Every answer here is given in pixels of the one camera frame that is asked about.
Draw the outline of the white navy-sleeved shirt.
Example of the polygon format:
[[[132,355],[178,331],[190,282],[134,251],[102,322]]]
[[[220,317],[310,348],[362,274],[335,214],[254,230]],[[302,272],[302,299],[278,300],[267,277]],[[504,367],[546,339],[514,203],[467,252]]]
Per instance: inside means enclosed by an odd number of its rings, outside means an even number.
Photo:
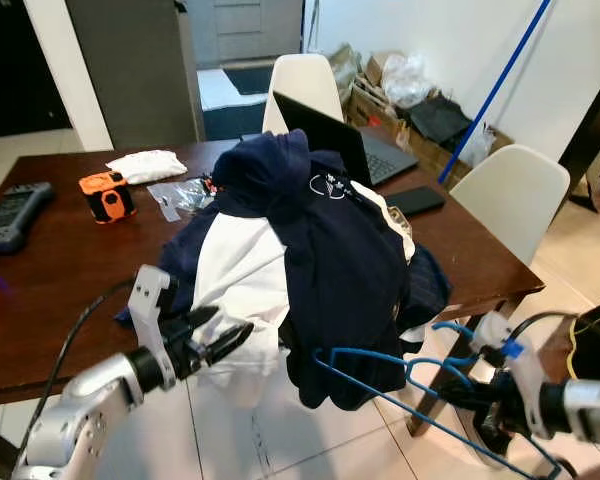
[[[250,325],[244,344],[204,370],[201,380],[226,393],[258,393],[280,366],[280,328],[286,319],[286,247],[265,218],[199,212],[163,244],[158,268],[172,276],[171,308],[212,306],[217,314],[196,329],[213,340],[232,326]]]

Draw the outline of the black bag with yellow trim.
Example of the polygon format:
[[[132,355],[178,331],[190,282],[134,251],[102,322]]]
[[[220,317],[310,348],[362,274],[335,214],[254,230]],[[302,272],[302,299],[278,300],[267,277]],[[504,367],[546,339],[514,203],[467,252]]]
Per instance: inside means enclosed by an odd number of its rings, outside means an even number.
[[[600,305],[571,319],[568,375],[573,380],[600,380]]]

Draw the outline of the clear plastic bag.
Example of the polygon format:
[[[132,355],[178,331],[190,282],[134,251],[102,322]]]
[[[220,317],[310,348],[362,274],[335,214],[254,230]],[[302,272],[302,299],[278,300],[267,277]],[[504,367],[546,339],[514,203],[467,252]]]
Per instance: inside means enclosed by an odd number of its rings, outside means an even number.
[[[150,184],[146,191],[157,201],[159,210],[167,221],[180,220],[182,212],[194,214],[204,209],[217,195],[217,188],[210,183],[208,175]]]

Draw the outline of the dark wooden dining table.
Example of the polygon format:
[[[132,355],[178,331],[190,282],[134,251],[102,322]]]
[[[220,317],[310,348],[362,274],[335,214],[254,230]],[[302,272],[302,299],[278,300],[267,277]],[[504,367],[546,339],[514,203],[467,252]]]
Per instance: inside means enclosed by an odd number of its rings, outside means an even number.
[[[108,152],[21,157],[9,170],[6,186],[47,180],[54,197],[32,225],[26,246],[0,256],[0,404],[40,396],[64,338],[88,306],[95,307],[94,315],[64,357],[56,389],[136,347],[135,334],[114,315],[126,305],[137,269],[157,261],[178,224],[169,223],[145,191],[135,195],[132,218],[94,223],[79,179],[108,160]],[[408,220],[414,241],[432,252],[450,280],[446,319],[475,321],[543,288],[455,198]],[[71,428],[67,440],[53,440],[50,453],[71,458],[72,477],[88,477],[98,468],[102,479],[258,480],[292,465],[313,465],[344,443],[396,457],[392,430],[406,425],[376,404],[355,412],[332,403],[306,410],[286,375],[276,372],[254,410],[233,407],[208,383],[180,384],[154,390],[134,410]]]

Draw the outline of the navy sweater with white logo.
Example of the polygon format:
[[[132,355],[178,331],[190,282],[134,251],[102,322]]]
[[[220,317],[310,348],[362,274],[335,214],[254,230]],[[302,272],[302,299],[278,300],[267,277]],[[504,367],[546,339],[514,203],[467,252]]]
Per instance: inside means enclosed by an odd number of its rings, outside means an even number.
[[[290,311],[278,367],[300,403],[354,411],[374,393],[404,388],[393,361],[418,351],[425,324],[399,323],[415,248],[382,198],[347,178],[337,155],[312,150],[301,131],[237,143],[210,180],[210,211],[265,218],[286,247]]]

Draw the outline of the orange and black device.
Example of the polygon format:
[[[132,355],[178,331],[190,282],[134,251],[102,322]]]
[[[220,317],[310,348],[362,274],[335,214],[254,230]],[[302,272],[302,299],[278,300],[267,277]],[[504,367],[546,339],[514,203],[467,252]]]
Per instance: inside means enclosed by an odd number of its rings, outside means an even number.
[[[116,223],[136,214],[128,182],[121,173],[108,170],[86,175],[79,179],[79,188],[96,224]]]

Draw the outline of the white cloth pouch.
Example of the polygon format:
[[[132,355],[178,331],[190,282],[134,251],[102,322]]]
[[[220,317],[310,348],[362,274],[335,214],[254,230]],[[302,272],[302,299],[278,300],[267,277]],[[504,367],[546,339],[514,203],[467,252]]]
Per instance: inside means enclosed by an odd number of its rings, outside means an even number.
[[[189,172],[189,168],[178,160],[175,152],[168,150],[148,150],[123,155],[105,166],[108,175],[122,180],[128,186],[140,186]]]

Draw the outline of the black smartphone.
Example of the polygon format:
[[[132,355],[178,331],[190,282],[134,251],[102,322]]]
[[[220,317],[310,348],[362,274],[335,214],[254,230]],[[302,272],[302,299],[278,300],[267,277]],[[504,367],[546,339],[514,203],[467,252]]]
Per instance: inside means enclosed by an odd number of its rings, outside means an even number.
[[[441,209],[446,204],[446,197],[428,186],[420,186],[384,196],[390,207],[395,207],[404,216],[413,216]]]

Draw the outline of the white plastic chair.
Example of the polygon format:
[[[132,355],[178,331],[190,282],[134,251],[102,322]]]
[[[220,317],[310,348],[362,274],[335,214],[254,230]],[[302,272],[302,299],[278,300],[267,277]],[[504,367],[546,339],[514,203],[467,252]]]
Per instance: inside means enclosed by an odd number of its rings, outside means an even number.
[[[564,166],[511,143],[470,170],[450,193],[497,241],[529,265],[565,200],[569,180]]]
[[[345,120],[335,73],[326,56],[306,52],[282,55],[274,60],[271,82],[265,95],[262,133],[286,132],[285,119],[273,99],[273,93],[278,92],[333,119]]]

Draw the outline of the dark grey handheld controller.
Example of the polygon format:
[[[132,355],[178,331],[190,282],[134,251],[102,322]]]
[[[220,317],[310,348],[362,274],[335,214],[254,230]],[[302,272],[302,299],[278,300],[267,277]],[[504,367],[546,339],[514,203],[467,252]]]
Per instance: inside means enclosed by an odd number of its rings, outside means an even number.
[[[0,255],[16,253],[25,246],[27,234],[38,214],[54,198],[49,182],[12,186],[0,196]]]

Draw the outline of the black laptop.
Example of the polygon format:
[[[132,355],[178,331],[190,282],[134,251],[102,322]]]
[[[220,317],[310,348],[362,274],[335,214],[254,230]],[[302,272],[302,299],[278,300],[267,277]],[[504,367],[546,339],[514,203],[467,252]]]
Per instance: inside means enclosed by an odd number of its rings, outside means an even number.
[[[381,186],[397,174],[409,172],[419,163],[416,156],[402,151],[393,143],[338,122],[332,116],[309,108],[283,93],[273,92],[272,99],[291,131],[304,131],[312,150],[340,154],[346,173],[364,186]]]

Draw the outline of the black plastic bag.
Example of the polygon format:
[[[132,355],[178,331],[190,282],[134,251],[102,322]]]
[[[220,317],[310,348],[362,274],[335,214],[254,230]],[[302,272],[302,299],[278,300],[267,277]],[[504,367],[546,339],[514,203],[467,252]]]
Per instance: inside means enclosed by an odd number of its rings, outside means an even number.
[[[448,152],[455,151],[472,125],[463,109],[442,95],[427,97],[406,110],[406,114],[416,131]]]

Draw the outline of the large cardboard box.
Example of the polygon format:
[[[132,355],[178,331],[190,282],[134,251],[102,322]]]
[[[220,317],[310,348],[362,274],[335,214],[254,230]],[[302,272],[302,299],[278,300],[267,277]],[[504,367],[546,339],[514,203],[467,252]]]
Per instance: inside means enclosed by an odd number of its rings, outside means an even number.
[[[397,52],[379,52],[372,59],[359,65],[355,74],[338,74],[338,86],[344,88],[344,115],[351,125],[369,128],[373,137],[387,143],[391,151],[408,155],[410,159],[416,160],[416,165],[425,172],[437,177],[451,159],[452,142],[448,140],[440,145],[419,132],[409,119],[402,119],[391,109],[386,93],[376,82],[378,74],[381,73],[377,61],[397,56]],[[466,143],[463,157],[448,174],[446,186],[454,186],[474,168],[474,165],[512,143],[514,141],[510,137],[493,127],[477,129]]]

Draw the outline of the blue pole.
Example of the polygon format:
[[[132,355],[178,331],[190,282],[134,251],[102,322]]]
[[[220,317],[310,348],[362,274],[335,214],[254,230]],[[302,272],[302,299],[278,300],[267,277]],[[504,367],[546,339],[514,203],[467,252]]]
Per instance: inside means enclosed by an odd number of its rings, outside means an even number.
[[[524,32],[521,33],[521,37],[519,38],[518,44],[516,44],[515,49],[512,50],[510,58],[506,60],[504,68],[502,68],[500,74],[493,84],[491,90],[486,95],[486,99],[484,99],[483,104],[480,105],[478,113],[473,116],[472,122],[469,123],[468,128],[465,129],[463,137],[460,138],[460,141],[457,141],[455,150],[452,151],[450,159],[447,160],[445,166],[443,166],[442,172],[437,177],[437,183],[440,186],[445,186],[447,179],[450,178],[452,172],[454,172],[454,168],[457,164],[460,163],[460,155],[463,154],[466,145],[468,145],[470,138],[474,136],[474,132],[477,131],[479,127],[482,127],[484,116],[486,116],[487,111],[491,108],[493,102],[495,102],[498,92],[500,92],[501,88],[504,87],[504,83],[506,79],[510,77],[512,72],[512,68],[518,64],[518,60],[520,55],[523,54],[525,47],[529,44],[530,37],[533,36],[533,33],[536,32],[539,23],[541,23],[544,14],[546,14],[547,10],[550,9],[550,5],[552,0],[541,0],[539,1],[538,8],[532,18],[530,18],[530,22],[527,28],[524,29]]]

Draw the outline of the white plastic bag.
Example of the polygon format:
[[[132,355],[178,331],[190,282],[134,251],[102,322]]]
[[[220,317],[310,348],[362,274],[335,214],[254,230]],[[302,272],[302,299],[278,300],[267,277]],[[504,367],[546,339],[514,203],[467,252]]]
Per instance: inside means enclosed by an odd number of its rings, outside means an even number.
[[[425,76],[425,59],[420,54],[391,52],[384,59],[381,87],[396,108],[409,109],[428,99],[434,90]]]

